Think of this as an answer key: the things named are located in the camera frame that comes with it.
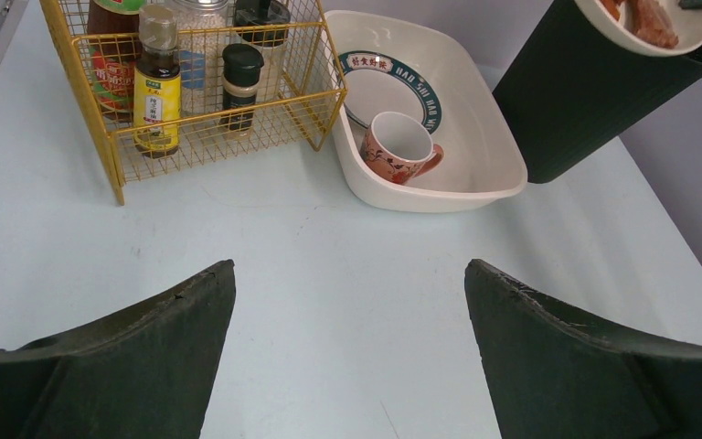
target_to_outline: white bowl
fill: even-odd
[[[633,21],[626,0],[620,7],[620,21],[616,21],[601,3],[601,0],[574,0],[582,14],[588,18],[606,38],[631,52],[649,57],[673,57],[683,55],[702,45],[702,10],[685,10],[679,0],[657,0],[666,11],[679,37],[675,48],[659,48],[642,41],[631,33]]]
[[[454,212],[477,209],[523,190],[527,171],[515,138],[458,42],[384,16],[330,11],[326,19],[338,54],[365,50],[406,63],[432,86],[442,107],[440,126],[432,136],[445,158],[407,186],[389,183],[365,165],[358,151],[365,130],[349,122],[341,109],[333,127],[335,147],[346,181],[359,198],[382,209]]]

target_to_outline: table surface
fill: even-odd
[[[0,348],[233,259],[203,437],[498,437],[463,292],[483,258],[592,313],[702,344],[702,268],[622,143],[460,214],[374,209],[332,143],[125,188],[116,207],[31,2],[0,69]]]

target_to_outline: mug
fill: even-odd
[[[401,112],[382,112],[373,119],[361,155],[373,172],[397,185],[426,174],[445,157],[427,129]]]

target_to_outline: black lid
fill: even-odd
[[[238,0],[235,2],[235,26],[287,25],[292,14],[278,0]],[[251,44],[272,48],[280,46],[289,34],[287,29],[239,32],[241,38]]]
[[[251,87],[260,82],[265,60],[257,49],[246,44],[230,44],[222,51],[222,59],[226,80],[239,87]]]

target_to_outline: gray wall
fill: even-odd
[[[393,16],[456,38],[475,61],[506,68],[550,5],[541,0],[324,0],[324,7]],[[622,135],[702,263],[702,81]]]

